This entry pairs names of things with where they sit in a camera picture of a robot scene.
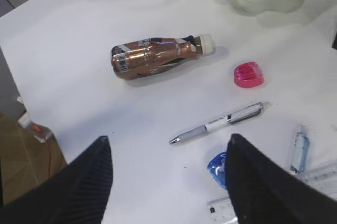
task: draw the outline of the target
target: barcode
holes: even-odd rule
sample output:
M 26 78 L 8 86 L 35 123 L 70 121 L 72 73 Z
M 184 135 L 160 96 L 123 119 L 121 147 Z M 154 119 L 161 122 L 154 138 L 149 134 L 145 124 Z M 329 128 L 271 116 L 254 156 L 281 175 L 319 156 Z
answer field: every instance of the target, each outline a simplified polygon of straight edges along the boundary
M 120 67 L 120 72 L 128 72 L 128 66 L 125 60 L 125 53 L 117 55 L 118 66 Z

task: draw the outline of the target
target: blue object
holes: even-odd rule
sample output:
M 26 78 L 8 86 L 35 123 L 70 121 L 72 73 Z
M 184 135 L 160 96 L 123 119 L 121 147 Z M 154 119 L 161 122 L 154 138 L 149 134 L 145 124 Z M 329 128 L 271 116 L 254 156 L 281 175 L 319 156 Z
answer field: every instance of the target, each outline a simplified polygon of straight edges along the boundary
M 207 169 L 210 171 L 214 180 L 224 189 L 227 190 L 226 184 L 226 165 L 227 152 L 222 152 L 210 161 Z

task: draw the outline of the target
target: pen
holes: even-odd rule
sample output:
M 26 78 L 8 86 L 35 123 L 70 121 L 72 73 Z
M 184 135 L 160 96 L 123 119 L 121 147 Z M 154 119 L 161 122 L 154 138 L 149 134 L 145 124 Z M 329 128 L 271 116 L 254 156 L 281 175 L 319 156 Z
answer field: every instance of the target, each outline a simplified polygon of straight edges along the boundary
M 176 138 L 171 140 L 169 144 L 177 144 L 178 142 L 186 142 L 195 137 L 201 136 L 205 133 L 212 132 L 220 127 L 226 125 L 232 125 L 238 123 L 239 121 L 247 120 L 249 118 L 259 115 L 263 110 L 263 104 L 261 102 L 254 105 L 243 108 L 239 111 L 236 111 L 232 114 L 229 114 L 219 119 L 213 120 L 205 125 L 196 127 L 188 132 L 185 132 L 181 135 L 178 135 Z

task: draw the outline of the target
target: white desk surface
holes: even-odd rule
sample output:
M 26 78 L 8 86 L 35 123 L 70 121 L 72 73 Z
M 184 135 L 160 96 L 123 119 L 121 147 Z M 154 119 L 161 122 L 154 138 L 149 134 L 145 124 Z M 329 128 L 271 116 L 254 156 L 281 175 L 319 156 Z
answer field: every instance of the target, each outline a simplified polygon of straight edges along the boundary
M 308 167 L 337 155 L 336 0 L 291 14 L 238 15 L 214 0 L 31 0 L 0 19 L 0 46 L 26 108 L 49 126 L 67 161 L 108 135 L 114 182 L 103 223 L 207 224 L 226 192 L 206 170 L 241 133 L 284 166 L 297 123 L 310 129 Z M 131 82 L 115 77 L 114 45 L 211 34 L 216 54 Z M 233 69 L 255 60 L 266 82 L 241 89 Z M 177 133 L 252 101 L 259 118 L 183 146 Z

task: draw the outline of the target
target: clear ruler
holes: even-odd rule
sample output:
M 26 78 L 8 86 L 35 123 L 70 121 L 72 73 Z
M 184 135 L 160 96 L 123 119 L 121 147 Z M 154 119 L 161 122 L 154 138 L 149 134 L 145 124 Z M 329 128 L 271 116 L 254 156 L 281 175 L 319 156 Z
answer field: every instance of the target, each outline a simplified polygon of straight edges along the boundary
M 296 174 L 295 177 L 317 191 L 337 200 L 337 161 Z M 238 223 L 229 197 L 210 202 L 208 208 L 213 224 Z
M 337 200 L 337 161 L 295 176 L 317 191 Z
M 213 224 L 239 224 L 229 197 L 208 204 Z

